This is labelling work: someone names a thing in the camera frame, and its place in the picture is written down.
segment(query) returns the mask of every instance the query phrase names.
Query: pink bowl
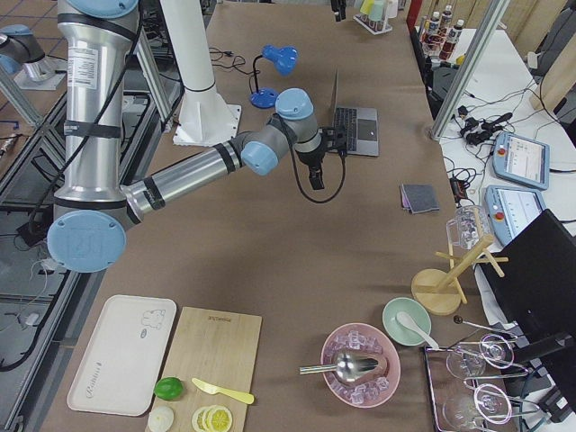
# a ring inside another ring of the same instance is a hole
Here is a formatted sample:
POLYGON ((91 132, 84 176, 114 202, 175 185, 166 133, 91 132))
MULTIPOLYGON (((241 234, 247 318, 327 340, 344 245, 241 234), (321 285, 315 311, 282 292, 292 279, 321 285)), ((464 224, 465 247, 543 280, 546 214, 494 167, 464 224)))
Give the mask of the pink bowl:
POLYGON ((357 408, 377 407, 391 398, 400 383, 400 359, 388 337, 368 324, 345 324, 334 330, 324 342, 320 364, 329 365, 334 351, 342 348, 358 350, 378 359, 385 367, 378 366, 365 380, 353 384, 339 382, 333 372, 324 373, 324 381, 336 397, 357 408), (359 348, 356 334, 360 339, 359 348))

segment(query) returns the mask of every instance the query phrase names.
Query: laptop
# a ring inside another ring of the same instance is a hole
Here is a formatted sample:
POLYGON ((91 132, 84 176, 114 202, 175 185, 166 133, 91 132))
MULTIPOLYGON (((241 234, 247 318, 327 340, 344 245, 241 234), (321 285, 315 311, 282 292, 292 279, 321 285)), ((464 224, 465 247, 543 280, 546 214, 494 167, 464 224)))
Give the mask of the laptop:
POLYGON ((346 128, 348 155, 380 155, 377 111, 375 108, 338 105, 338 70, 334 76, 330 112, 333 115, 334 127, 346 128))

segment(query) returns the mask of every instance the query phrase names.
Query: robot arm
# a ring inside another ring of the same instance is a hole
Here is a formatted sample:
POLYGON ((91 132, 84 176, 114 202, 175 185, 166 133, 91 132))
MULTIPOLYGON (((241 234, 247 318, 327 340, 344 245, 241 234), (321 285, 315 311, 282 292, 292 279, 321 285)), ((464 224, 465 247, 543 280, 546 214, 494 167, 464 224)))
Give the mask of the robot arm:
POLYGON ((243 132, 229 141, 217 144, 194 157, 165 168, 122 191, 138 221, 154 210, 160 210, 176 198, 248 166, 266 176, 289 151, 299 158, 322 153, 325 145, 308 95, 293 88, 282 92, 276 101, 277 113, 265 127, 256 132, 243 132))
MULTIPOLYGON (((58 2, 58 27, 68 40, 68 90, 65 183, 54 194, 55 220, 48 232, 49 252, 57 262, 80 273, 103 270, 122 254, 125 231, 146 213, 244 165, 265 176, 291 149, 310 168, 312 187, 323 188, 325 153, 338 149, 343 157, 346 151, 330 146, 343 144, 335 138, 341 134, 319 130, 311 100, 301 89, 278 96, 276 113, 262 130, 241 133, 136 184, 120 186, 122 65, 140 30, 138 0, 120 5, 58 2)), ((203 60, 212 67, 209 56, 198 61, 203 60)), ((213 91, 213 85, 206 90, 213 91)))
POLYGON ((0 29, 0 67, 8 74, 15 74, 24 68, 28 77, 35 82, 45 81, 55 74, 54 65, 32 31, 21 24, 0 29))

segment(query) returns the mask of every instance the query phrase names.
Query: white plastic tray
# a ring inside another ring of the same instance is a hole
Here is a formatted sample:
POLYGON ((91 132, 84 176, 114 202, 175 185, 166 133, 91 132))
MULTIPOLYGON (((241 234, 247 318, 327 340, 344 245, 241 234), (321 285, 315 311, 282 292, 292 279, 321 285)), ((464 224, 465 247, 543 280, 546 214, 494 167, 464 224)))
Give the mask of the white plastic tray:
POLYGON ((176 316, 169 299, 114 295, 68 392, 72 410, 139 416, 149 407, 176 316))

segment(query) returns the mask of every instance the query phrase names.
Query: blue desk lamp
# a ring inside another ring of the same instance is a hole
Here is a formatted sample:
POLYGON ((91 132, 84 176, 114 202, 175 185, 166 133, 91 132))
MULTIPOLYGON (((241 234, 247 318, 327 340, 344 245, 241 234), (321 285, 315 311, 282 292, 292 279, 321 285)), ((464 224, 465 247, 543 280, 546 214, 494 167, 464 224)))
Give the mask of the blue desk lamp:
POLYGON ((290 74, 296 66, 296 60, 298 60, 298 51, 295 47, 292 46, 277 48, 273 45, 266 45, 262 48, 262 55, 254 58, 254 61, 252 62, 256 91, 250 96, 250 102, 258 108, 272 108, 275 105, 278 92, 270 87, 258 87, 256 62, 261 58, 272 61, 276 70, 280 72, 280 75, 285 77, 286 75, 290 74))

